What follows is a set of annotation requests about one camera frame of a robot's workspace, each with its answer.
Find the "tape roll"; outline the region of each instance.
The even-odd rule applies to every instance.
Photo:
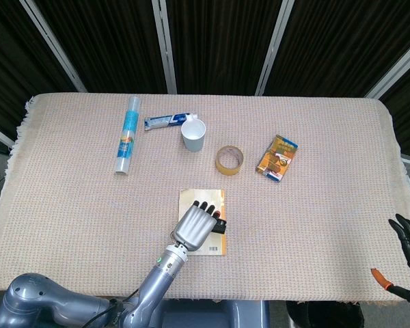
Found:
[[[238,165],[236,167],[225,167],[221,164],[220,159],[223,155],[230,154],[238,161]],[[237,147],[234,146],[225,146],[220,148],[217,152],[216,156],[216,168],[219,170],[220,173],[225,174],[226,176],[233,176],[240,171],[241,165],[245,160],[245,156]]]

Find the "toothpaste tube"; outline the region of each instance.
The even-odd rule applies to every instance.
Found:
[[[129,170],[139,117],[139,104],[140,99],[138,97],[132,96],[129,98],[128,111],[124,118],[122,136],[120,138],[120,145],[118,146],[117,161],[115,162],[115,172],[117,174],[127,174]]]
[[[144,119],[144,130],[152,130],[153,128],[165,128],[167,126],[182,125],[187,119],[189,113],[168,115],[168,116],[159,116],[157,118],[145,118]]]

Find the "beige tablecloth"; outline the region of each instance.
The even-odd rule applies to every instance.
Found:
[[[387,219],[410,217],[392,119],[376,100],[139,95],[131,169],[114,163],[126,94],[43,94],[28,104],[0,198],[0,289],[28,271],[93,295],[134,290],[178,218],[179,190],[225,189],[227,256],[195,256],[168,297],[383,301],[377,267],[409,270]],[[204,149],[180,128],[144,132],[146,116],[197,113]],[[275,134],[299,145],[280,183],[255,167]],[[223,176],[215,154],[245,154]]]

